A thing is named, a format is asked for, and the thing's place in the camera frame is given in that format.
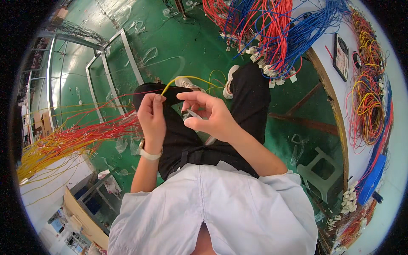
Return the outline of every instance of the black pants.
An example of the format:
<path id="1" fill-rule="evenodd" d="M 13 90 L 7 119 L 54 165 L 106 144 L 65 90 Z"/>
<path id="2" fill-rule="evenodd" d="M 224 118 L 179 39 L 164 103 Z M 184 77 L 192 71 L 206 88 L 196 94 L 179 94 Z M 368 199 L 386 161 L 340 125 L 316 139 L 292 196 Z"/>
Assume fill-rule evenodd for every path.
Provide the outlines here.
<path id="1" fill-rule="evenodd" d="M 164 88 L 164 84 L 145 83 L 137 87 L 135 93 L 151 91 L 161 94 Z M 249 62 L 233 73 L 230 90 L 234 93 L 231 102 L 232 117 L 245 131 L 263 144 L 268 106 L 271 101 L 268 79 L 262 76 L 261 69 L 256 63 Z M 184 125 L 181 116 L 171 105 L 181 102 L 176 98 L 177 93 L 190 91 L 187 88 L 171 86 L 164 94 L 167 98 L 163 105 L 167 131 L 163 154 L 159 161 L 159 172 L 163 180 L 186 163 L 215 166 L 220 160 L 258 178 L 255 170 L 229 143 L 217 140 L 212 145 L 204 146 L 196 132 Z M 142 93 L 133 96 L 136 111 L 144 95 Z"/>

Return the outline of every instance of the hand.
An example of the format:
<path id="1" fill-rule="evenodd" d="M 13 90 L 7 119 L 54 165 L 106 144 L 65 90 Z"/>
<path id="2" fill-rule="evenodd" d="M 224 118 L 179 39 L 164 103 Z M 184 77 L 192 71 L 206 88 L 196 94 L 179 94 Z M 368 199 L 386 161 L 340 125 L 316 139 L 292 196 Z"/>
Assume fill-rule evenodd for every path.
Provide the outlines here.
<path id="1" fill-rule="evenodd" d="M 144 150 L 152 155 L 160 153 L 166 135 L 163 102 L 166 98 L 158 94 L 146 94 L 140 103 L 137 117 L 144 135 Z"/>
<path id="2" fill-rule="evenodd" d="M 215 98 L 203 92 L 184 92 L 178 93 L 177 98 L 184 100 L 182 111 L 191 107 L 202 118 L 187 118 L 184 125 L 197 131 L 203 131 L 220 141 L 230 143 L 235 139 L 238 130 L 241 127 L 236 123 L 230 111 L 220 98 Z"/>

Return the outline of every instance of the cardboard box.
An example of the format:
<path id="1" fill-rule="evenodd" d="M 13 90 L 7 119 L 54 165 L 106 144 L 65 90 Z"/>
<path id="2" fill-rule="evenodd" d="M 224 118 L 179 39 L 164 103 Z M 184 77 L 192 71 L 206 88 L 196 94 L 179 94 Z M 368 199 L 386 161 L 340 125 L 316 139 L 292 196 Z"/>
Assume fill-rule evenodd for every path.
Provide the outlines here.
<path id="1" fill-rule="evenodd" d="M 41 116 L 41 128 L 43 136 L 49 136 L 52 133 L 51 119 L 48 112 L 43 113 Z"/>
<path id="2" fill-rule="evenodd" d="M 57 13 L 57 17 L 58 17 L 58 18 L 61 18 L 61 19 L 65 19 L 65 17 L 67 16 L 67 14 L 68 14 L 68 10 L 66 10 L 66 9 L 60 9 L 60 10 L 58 11 L 58 13 Z"/>
<path id="3" fill-rule="evenodd" d="M 41 127 L 41 114 L 38 111 L 34 112 L 34 126 L 35 129 Z"/>

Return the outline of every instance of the wristwatch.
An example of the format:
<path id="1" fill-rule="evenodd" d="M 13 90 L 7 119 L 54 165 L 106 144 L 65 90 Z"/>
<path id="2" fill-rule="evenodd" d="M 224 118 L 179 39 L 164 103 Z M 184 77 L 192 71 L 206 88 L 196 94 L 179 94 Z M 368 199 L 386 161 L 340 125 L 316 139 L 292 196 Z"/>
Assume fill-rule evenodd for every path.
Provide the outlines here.
<path id="1" fill-rule="evenodd" d="M 152 160 L 153 161 L 153 160 L 156 160 L 156 159 L 158 159 L 158 158 L 160 158 L 162 156 L 163 147 L 162 147 L 162 150 L 160 151 L 159 154 L 157 154 L 157 155 L 149 154 L 144 150 L 144 137 L 143 137 L 142 140 L 140 141 L 139 148 L 137 149 L 137 153 L 139 155 L 141 155 L 142 157 L 146 158 L 147 160 Z"/>

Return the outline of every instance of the white watch strap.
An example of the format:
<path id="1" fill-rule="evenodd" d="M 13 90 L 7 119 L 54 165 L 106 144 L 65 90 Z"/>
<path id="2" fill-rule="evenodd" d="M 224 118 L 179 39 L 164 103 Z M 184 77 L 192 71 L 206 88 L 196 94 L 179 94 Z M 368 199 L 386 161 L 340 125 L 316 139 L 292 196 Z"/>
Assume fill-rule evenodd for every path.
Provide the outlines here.
<path id="1" fill-rule="evenodd" d="M 139 148 L 139 154 L 142 157 L 145 157 L 147 160 L 156 160 L 162 156 L 162 153 L 163 153 L 163 147 L 162 147 L 162 150 L 160 151 L 160 154 L 157 154 L 157 155 L 149 154 L 144 149 Z"/>

